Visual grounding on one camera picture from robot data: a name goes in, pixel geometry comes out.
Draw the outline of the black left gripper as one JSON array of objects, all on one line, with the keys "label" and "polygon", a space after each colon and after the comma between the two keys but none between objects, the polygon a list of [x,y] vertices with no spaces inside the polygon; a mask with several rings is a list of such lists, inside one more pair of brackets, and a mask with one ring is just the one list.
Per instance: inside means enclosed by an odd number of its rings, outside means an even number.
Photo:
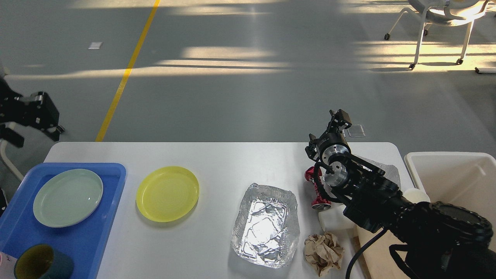
[{"label": "black left gripper", "polygon": [[23,136],[4,125],[7,122],[15,122],[38,129],[53,141],[60,140],[60,113],[48,93],[39,91],[30,96],[23,96],[12,90],[2,77],[0,78],[0,104],[0,139],[6,140],[17,148],[23,148]]}]

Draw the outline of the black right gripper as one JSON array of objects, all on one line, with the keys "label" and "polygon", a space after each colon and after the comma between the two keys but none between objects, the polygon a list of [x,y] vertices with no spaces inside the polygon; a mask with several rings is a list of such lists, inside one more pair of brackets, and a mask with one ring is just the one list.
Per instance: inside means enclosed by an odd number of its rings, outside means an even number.
[{"label": "black right gripper", "polygon": [[349,114],[342,109],[329,110],[329,113],[331,118],[325,133],[320,137],[309,134],[308,146],[305,147],[308,158],[315,162],[328,163],[334,154],[351,153],[351,148],[341,133],[352,126]]}]

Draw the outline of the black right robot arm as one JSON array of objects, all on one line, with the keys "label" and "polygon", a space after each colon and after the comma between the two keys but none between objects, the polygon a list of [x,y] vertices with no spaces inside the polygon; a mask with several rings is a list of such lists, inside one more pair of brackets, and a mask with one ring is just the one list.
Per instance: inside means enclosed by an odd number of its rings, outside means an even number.
[{"label": "black right robot arm", "polygon": [[383,169],[352,153],[343,136],[352,126],[348,113],[329,113],[322,135],[309,134],[305,152],[315,164],[305,178],[318,197],[345,205],[345,217],[375,233],[354,254],[345,277],[368,247],[391,232],[401,244],[389,246],[390,256],[411,279],[494,279],[491,223],[457,205],[409,201]]}]

